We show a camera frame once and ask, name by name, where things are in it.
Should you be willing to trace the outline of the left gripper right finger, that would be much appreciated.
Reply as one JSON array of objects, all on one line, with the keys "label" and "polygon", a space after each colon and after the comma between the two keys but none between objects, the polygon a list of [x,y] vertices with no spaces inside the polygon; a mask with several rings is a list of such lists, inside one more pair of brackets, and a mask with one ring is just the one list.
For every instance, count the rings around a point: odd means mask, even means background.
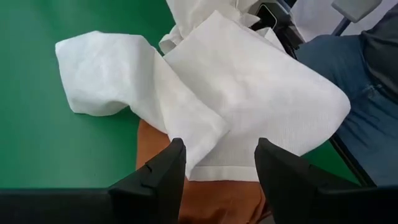
[{"label": "left gripper right finger", "polygon": [[360,186],[311,165],[266,138],[254,153],[257,176],[276,223],[330,223],[336,203],[323,203],[322,190],[356,190]]}]

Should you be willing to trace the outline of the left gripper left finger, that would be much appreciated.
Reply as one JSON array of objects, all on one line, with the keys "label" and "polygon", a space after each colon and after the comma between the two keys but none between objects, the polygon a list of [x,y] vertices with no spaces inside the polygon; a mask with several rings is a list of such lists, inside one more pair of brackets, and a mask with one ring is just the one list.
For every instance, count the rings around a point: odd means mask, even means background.
[{"label": "left gripper left finger", "polygon": [[177,223],[185,181],[180,138],[109,189],[117,223]]}]

